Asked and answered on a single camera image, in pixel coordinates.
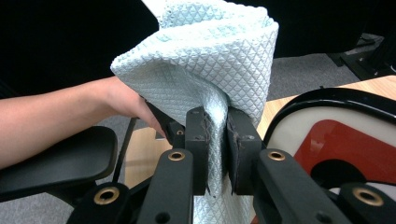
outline light blue towel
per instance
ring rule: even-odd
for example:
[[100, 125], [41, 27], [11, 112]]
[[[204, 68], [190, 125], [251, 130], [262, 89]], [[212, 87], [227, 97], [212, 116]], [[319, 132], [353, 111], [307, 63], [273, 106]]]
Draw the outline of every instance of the light blue towel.
[[194, 197], [194, 223], [249, 223], [251, 199], [232, 196], [222, 167], [222, 136], [229, 105], [259, 124], [278, 24], [263, 7], [222, 0], [167, 1], [158, 21], [160, 31], [117, 57], [111, 70], [183, 125], [188, 110], [204, 107], [210, 194]]

